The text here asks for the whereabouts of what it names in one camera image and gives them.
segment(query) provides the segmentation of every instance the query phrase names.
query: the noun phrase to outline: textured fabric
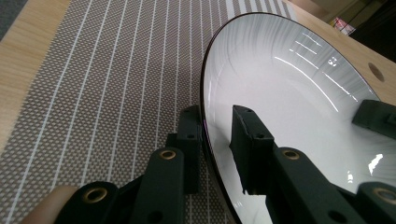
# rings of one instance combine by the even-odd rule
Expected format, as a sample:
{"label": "textured fabric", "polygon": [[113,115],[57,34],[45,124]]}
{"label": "textured fabric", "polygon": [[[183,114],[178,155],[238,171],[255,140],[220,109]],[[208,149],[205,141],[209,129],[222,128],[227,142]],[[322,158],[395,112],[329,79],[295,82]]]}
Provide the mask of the textured fabric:
{"label": "textured fabric", "polygon": [[[142,175],[179,111],[198,104],[211,36],[253,9],[293,17],[276,0],[73,0],[0,160],[0,222],[21,221],[59,185]],[[201,161],[186,223],[226,223]]]}

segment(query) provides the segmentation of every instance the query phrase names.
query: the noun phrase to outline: black rim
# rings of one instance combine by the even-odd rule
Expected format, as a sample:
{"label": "black rim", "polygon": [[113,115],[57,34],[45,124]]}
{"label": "black rim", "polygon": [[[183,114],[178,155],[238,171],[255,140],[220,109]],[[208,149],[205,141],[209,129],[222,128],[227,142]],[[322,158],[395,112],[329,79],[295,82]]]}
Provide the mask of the black rim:
{"label": "black rim", "polygon": [[[227,193],[227,189],[224,186],[224,183],[222,182],[221,179],[221,175],[219,173],[219,168],[216,164],[216,159],[215,159],[215,155],[213,153],[213,148],[210,144],[210,138],[207,132],[207,127],[206,127],[206,115],[205,115],[205,102],[204,102],[204,80],[205,80],[205,67],[206,67],[206,61],[207,61],[207,57],[209,55],[209,51],[213,45],[213,43],[215,42],[217,36],[219,35],[219,33],[221,32],[222,29],[224,29],[225,26],[227,26],[228,24],[230,24],[232,21],[244,17],[244,16],[248,16],[248,15],[255,15],[255,14],[262,14],[262,15],[271,15],[271,16],[277,16],[280,17],[282,19],[288,20],[288,21],[292,21],[296,24],[298,24],[299,26],[304,27],[306,30],[310,31],[311,33],[317,35],[315,32],[313,32],[312,30],[310,30],[309,28],[301,25],[300,23],[298,23],[297,21],[293,21],[289,18],[285,18],[276,14],[272,14],[272,13],[265,13],[265,12],[249,12],[249,13],[245,13],[239,16],[236,16],[234,18],[232,18],[231,20],[227,21],[225,24],[223,24],[213,35],[212,39],[209,42],[209,45],[206,48],[206,52],[205,52],[205,57],[204,57],[204,61],[202,64],[202,68],[201,68],[201,80],[200,80],[200,118],[201,118],[201,122],[203,125],[203,144],[204,144],[204,153],[205,153],[205,157],[206,160],[209,161],[207,163],[207,166],[210,168],[210,172],[212,173],[212,175],[214,175],[216,177],[216,179],[214,180],[214,184],[215,187],[221,192],[222,194],[222,200],[224,200],[224,203],[226,203],[227,208],[229,210],[229,212],[231,213],[233,220],[236,223],[242,223],[241,219],[239,218],[238,214],[236,213],[234,207],[233,207],[233,203],[231,202],[231,199]],[[335,51],[337,51],[348,63],[350,66],[352,66],[352,68],[359,74],[359,76],[361,76],[361,74],[359,73],[359,71],[336,49],[334,48],[329,42],[327,42],[325,39],[321,38],[324,42],[326,42],[329,46],[331,46]],[[364,77],[362,77],[362,80],[364,81],[364,83],[373,91],[373,93],[375,94],[375,96],[379,99],[379,97],[376,95],[376,93],[374,92],[373,88],[371,88],[371,86],[367,83],[367,81],[364,79]]]}

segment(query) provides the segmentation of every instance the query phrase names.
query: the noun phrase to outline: finger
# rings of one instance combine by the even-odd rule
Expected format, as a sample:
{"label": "finger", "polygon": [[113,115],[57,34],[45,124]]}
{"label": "finger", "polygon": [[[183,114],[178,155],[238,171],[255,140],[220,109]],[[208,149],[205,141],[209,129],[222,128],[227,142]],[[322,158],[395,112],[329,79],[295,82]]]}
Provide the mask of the finger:
{"label": "finger", "polygon": [[23,219],[22,224],[52,224],[76,190],[70,186],[57,187]]}

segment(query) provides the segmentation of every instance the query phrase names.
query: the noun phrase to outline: wooden surface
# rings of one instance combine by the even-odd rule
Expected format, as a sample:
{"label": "wooden surface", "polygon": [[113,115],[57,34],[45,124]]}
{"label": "wooden surface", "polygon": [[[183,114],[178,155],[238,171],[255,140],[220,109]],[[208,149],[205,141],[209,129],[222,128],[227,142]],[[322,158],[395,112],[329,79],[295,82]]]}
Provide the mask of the wooden surface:
{"label": "wooden surface", "polygon": [[[0,43],[0,153],[4,150],[21,105],[44,60],[50,41],[70,0],[29,0]],[[298,22],[338,49],[364,76],[379,98],[396,105],[396,63],[364,47],[330,25],[294,6]],[[379,80],[370,70],[374,64]]]}

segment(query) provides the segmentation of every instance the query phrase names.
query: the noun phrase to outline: black plastic mount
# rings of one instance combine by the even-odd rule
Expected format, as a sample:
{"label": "black plastic mount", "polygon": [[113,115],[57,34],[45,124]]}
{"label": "black plastic mount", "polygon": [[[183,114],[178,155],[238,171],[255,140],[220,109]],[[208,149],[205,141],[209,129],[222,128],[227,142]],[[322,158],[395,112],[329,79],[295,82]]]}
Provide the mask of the black plastic mount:
{"label": "black plastic mount", "polygon": [[352,123],[396,139],[396,106],[363,100]]}
{"label": "black plastic mount", "polygon": [[247,107],[233,107],[230,147],[243,189],[267,196],[274,223],[396,223],[396,188],[364,183],[355,195],[334,186],[302,151],[276,147]]}
{"label": "black plastic mount", "polygon": [[100,181],[83,186],[55,223],[184,223],[185,194],[200,188],[201,131],[198,106],[182,110],[177,133],[151,154],[144,175],[120,189]]}

